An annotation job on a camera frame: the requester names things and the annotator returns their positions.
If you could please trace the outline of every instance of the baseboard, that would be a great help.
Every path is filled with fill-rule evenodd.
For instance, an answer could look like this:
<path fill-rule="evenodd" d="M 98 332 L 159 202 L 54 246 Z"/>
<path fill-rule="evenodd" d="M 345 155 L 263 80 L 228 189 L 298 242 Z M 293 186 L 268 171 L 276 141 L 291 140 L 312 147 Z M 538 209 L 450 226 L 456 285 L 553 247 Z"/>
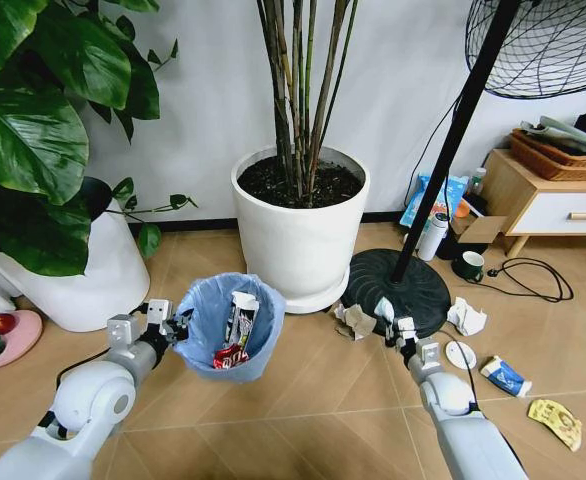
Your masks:
<path fill-rule="evenodd" d="M 402 212 L 366 212 L 361 223 L 398 222 Z M 237 218 L 211 218 L 206 220 L 176 220 L 153 222 L 163 232 L 194 232 L 198 230 L 228 230 L 237 228 Z M 139 223 L 129 223 L 134 234 L 140 231 Z"/>

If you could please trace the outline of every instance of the wicker basket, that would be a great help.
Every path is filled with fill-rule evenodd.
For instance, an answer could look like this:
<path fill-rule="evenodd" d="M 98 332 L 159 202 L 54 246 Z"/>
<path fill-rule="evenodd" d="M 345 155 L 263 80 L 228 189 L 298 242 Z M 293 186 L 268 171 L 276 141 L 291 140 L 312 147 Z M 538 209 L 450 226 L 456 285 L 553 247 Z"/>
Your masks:
<path fill-rule="evenodd" d="M 554 162 L 514 134 L 511 134 L 511 151 L 521 164 L 546 180 L 586 181 L 586 167 L 568 167 Z"/>
<path fill-rule="evenodd" d="M 586 155 L 569 155 L 553 145 L 537 141 L 533 136 L 527 135 L 523 130 L 517 128 L 513 130 L 512 135 L 554 162 L 567 167 L 586 167 Z"/>

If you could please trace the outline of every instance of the fan pole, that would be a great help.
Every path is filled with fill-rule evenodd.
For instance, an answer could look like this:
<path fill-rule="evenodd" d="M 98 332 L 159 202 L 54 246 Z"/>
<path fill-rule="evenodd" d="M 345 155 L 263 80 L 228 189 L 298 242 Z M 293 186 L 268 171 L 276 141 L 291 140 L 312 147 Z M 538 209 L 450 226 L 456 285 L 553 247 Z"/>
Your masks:
<path fill-rule="evenodd" d="M 480 95 L 484 91 L 486 81 L 489 78 L 495 59 L 500 53 L 502 43 L 504 43 L 520 3 L 521 0 L 502 0 L 495 11 L 491 25 L 484 38 L 484 43 L 477 56 L 477 61 L 473 65 L 473 69 L 462 89 L 458 107 L 453 113 L 453 122 L 446 135 L 446 140 L 444 140 L 444 145 L 442 145 L 440 156 L 433 168 L 431 179 L 411 225 L 406 243 L 395 265 L 395 270 L 391 276 L 393 283 L 400 283 L 404 278 L 404 273 L 409 265 L 413 251 L 431 213 L 431 208 L 433 208 L 442 183 L 448 175 L 451 163 L 453 163 L 462 137 L 471 121 Z"/>

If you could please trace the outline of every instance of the wooden cabinet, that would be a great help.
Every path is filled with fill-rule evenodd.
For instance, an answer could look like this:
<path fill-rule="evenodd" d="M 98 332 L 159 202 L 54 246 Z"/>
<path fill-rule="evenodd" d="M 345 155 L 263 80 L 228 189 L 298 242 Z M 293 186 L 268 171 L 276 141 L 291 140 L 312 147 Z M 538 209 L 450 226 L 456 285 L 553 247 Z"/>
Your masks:
<path fill-rule="evenodd" d="M 482 196 L 490 215 L 507 219 L 502 231 L 518 237 L 517 256 L 532 235 L 586 235 L 586 182 L 551 182 L 518 163 L 509 150 L 493 150 Z"/>

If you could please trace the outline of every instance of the tile floor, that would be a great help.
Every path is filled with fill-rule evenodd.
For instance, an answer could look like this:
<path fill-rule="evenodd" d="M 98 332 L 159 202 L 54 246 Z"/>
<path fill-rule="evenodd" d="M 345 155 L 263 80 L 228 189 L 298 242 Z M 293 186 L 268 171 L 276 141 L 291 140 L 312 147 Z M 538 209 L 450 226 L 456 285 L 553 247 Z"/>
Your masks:
<path fill-rule="evenodd" d="M 399 237 L 391 224 L 363 225 L 357 250 L 399 248 Z M 586 238 L 532 239 L 521 256 L 553 264 L 573 286 L 575 300 L 553 305 L 507 297 L 468 286 L 448 262 L 436 259 L 432 265 L 452 296 L 489 314 L 486 329 L 465 339 L 480 364 L 499 354 L 533 381 L 531 397 L 562 402 L 584 424 L 582 448 L 571 453 L 526 417 L 530 398 L 509 397 L 476 371 L 484 412 L 530 477 L 586 479 Z M 499 246 L 485 257 L 488 266 L 505 258 Z M 243 268 L 234 231 L 168 234 L 149 262 L 149 296 L 178 301 L 192 280 Z M 524 268 L 518 274 L 550 289 L 539 272 Z M 491 281 L 513 288 L 502 278 Z M 100 452 L 94 478 L 450 478 L 400 358 L 380 337 L 353 343 L 334 325 L 323 313 L 288 316 L 264 376 L 246 385 L 201 380 L 167 354 L 146 380 L 122 432 Z M 436 338 L 447 341 L 441 334 Z M 0 369 L 0 454 L 46 411 L 57 371 L 104 343 L 104 332 L 72 334 L 48 323 L 26 357 Z"/>

